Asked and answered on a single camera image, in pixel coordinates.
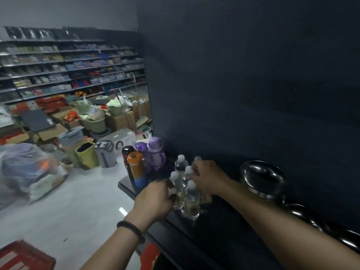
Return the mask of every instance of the orange bottle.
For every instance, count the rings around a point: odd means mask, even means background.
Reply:
[[[127,155],[127,162],[133,173],[135,185],[139,188],[142,188],[147,183],[142,158],[143,155],[138,151],[133,151]]]

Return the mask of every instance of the black wall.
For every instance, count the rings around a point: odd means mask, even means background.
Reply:
[[[137,0],[155,134],[236,179],[277,165],[290,195],[360,231],[357,0]]]

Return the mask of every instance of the bracelet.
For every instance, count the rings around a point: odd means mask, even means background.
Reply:
[[[145,237],[144,234],[141,233],[140,229],[138,229],[136,226],[134,226],[131,222],[127,222],[127,221],[121,221],[117,223],[117,228],[119,227],[125,227],[127,229],[130,229],[132,232],[134,232],[136,234],[136,236],[138,236],[139,238],[139,243],[143,244],[145,243]]]

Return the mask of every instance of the tiled floor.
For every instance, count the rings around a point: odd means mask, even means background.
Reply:
[[[63,184],[34,204],[0,211],[0,247],[25,239],[56,258],[56,270],[76,270],[115,231],[131,200],[117,187],[126,175],[121,159],[114,168],[74,169]],[[128,270],[140,268],[134,253]]]

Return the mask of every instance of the metal bowl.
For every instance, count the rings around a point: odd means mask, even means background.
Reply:
[[[331,236],[360,254],[360,234],[350,229],[338,229],[333,230]]]
[[[295,217],[300,218],[304,222],[307,222],[309,225],[312,225],[316,229],[319,229],[321,232],[330,232],[328,224],[321,217],[317,216],[314,212],[303,205],[286,204],[283,206],[283,209]]]
[[[270,201],[279,198],[286,183],[286,175],[281,169],[263,161],[245,162],[240,173],[241,182],[251,192]]]

